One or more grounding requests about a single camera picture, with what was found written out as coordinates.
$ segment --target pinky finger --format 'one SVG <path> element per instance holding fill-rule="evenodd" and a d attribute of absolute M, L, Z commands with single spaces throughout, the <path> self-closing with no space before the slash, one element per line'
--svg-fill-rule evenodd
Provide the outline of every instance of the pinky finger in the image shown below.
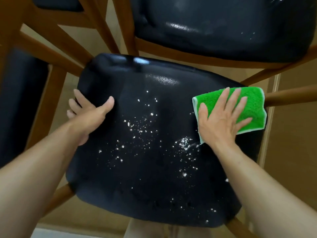
<path fill-rule="evenodd" d="M 238 132 L 241 128 L 251 123 L 251 121 L 252 121 L 251 117 L 240 121 L 239 123 L 236 124 L 236 131 Z"/>
<path fill-rule="evenodd" d="M 72 119 L 76 116 L 76 114 L 74 114 L 74 112 L 71 110 L 67 110 L 66 114 L 69 119 Z"/>

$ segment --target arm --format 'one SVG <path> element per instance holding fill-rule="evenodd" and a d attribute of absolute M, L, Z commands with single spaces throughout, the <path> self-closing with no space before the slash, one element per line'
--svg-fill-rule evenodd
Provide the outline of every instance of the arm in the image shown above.
<path fill-rule="evenodd" d="M 235 144 L 236 133 L 251 118 L 236 124 L 247 97 L 235 108 L 240 89 L 225 89 L 208 117 L 199 109 L 199 132 L 220 160 L 229 182 L 262 237 L 316 237 L 317 212 L 294 196 L 248 158 Z"/>
<path fill-rule="evenodd" d="M 105 119 L 114 99 L 96 108 L 78 91 L 81 106 L 69 104 L 70 121 L 0 169 L 0 233 L 2 237 L 30 237 L 53 196 L 78 145 Z"/>

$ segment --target black leather seat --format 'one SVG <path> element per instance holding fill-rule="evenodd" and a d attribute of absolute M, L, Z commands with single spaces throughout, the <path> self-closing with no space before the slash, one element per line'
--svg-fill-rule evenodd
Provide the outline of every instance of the black leather seat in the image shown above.
<path fill-rule="evenodd" d="M 84 9 L 78 0 L 33 0 L 34 4 L 42 9 L 70 12 L 83 12 Z"/>
<path fill-rule="evenodd" d="M 10 52 L 0 89 L 0 168 L 23 152 L 48 73 L 46 62 Z"/>
<path fill-rule="evenodd" d="M 217 227 L 241 205 L 213 151 L 199 145 L 192 97 L 242 87 L 197 68 L 99 54 L 78 89 L 96 106 L 112 95 L 105 122 L 80 146 L 66 172 L 76 195 L 110 212 L 169 224 Z M 253 160 L 263 130 L 238 135 Z"/>
<path fill-rule="evenodd" d="M 135 35 L 223 59 L 294 62 L 311 44 L 316 0 L 131 0 Z"/>

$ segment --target hand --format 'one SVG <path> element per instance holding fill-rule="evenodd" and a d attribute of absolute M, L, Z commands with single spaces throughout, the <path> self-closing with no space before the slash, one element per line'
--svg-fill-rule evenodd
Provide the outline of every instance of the hand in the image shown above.
<path fill-rule="evenodd" d="M 67 116 L 76 131 L 83 135 L 79 143 L 79 145 L 83 145 L 87 142 L 89 134 L 102 124 L 106 114 L 113 108 L 114 98 L 110 96 L 107 102 L 96 108 L 79 90 L 74 89 L 74 94 L 81 107 L 74 99 L 70 99 L 69 107 L 71 110 L 67 110 Z"/>
<path fill-rule="evenodd" d="M 241 89 L 237 88 L 228 100 L 229 92 L 230 88 L 222 92 L 209 118 L 207 106 L 201 103 L 199 107 L 199 133 L 214 152 L 217 152 L 219 147 L 234 145 L 237 132 L 252 121 L 252 118 L 247 118 L 236 123 L 248 97 L 242 97 L 236 106 Z"/>

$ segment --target green microfiber towel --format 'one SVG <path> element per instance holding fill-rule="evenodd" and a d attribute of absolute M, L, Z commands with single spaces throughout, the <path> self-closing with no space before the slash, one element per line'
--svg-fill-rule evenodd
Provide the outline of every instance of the green microfiber towel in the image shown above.
<path fill-rule="evenodd" d="M 233 91 L 237 88 L 230 88 L 230 94 L 233 93 Z M 196 119 L 198 122 L 198 110 L 201 103 L 205 103 L 208 108 L 208 116 L 212 112 L 213 108 L 215 107 L 215 104 L 221 95 L 222 91 L 224 89 L 220 89 L 218 91 L 210 92 L 207 94 L 201 94 L 196 97 L 192 98 L 193 101 L 193 107 L 194 107 L 194 113 L 196 115 Z M 243 87 L 241 88 L 241 94 L 238 98 L 237 104 L 240 102 L 240 99 L 244 96 L 248 96 L 247 104 L 243 110 L 243 112 L 240 114 L 237 123 L 241 120 L 244 120 L 248 117 L 252 117 L 251 123 L 249 123 L 247 126 L 241 128 L 239 134 L 255 131 L 255 130 L 261 130 L 265 128 L 265 122 L 266 122 L 266 111 L 264 109 L 264 92 L 262 88 L 258 87 Z M 200 137 L 200 143 L 203 144 L 204 141 Z"/>

